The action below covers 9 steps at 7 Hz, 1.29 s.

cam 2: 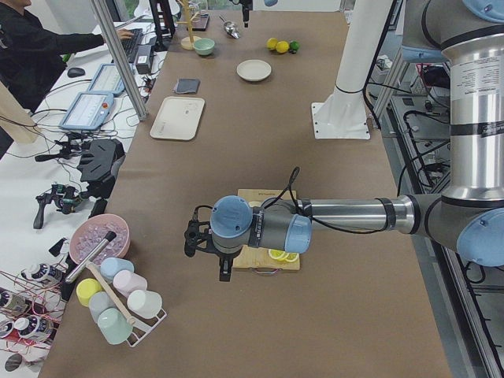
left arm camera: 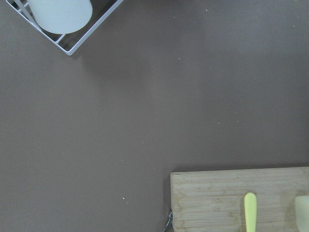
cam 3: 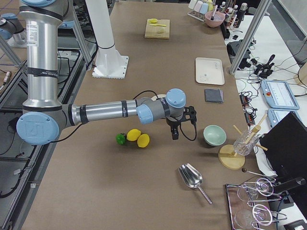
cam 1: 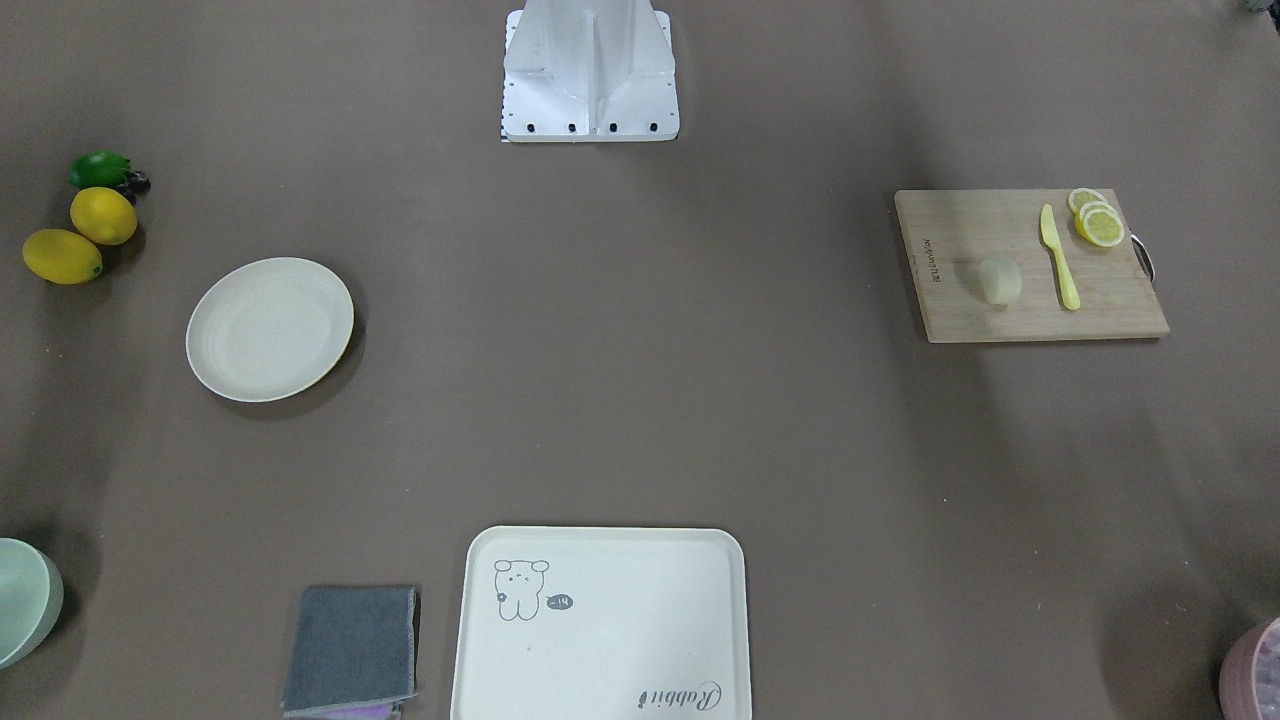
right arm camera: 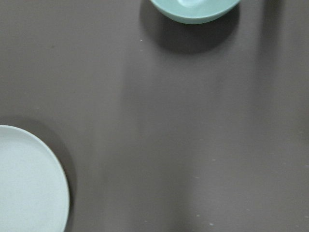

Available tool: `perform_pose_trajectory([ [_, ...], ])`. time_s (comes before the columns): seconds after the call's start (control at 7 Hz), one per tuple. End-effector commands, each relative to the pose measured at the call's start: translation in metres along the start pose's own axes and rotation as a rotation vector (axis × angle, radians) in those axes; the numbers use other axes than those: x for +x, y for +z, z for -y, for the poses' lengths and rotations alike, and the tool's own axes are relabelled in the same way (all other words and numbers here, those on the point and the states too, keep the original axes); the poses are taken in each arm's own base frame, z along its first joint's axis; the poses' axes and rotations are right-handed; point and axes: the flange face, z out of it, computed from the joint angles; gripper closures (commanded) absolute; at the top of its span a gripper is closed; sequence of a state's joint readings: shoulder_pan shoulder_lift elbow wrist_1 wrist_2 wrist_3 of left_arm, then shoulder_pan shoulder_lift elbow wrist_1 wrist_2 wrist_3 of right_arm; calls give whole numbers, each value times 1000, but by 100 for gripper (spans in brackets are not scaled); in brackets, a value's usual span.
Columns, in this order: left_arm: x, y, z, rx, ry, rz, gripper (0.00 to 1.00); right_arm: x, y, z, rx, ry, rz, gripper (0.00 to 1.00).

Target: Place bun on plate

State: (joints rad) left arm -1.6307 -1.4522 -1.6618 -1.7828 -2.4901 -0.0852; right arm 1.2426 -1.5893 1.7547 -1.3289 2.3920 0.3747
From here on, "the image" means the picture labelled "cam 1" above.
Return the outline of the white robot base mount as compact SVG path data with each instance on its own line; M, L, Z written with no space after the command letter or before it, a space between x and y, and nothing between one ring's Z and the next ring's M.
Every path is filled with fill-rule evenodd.
M506 18L503 69L504 142L678 137L671 19L649 1L527 1Z

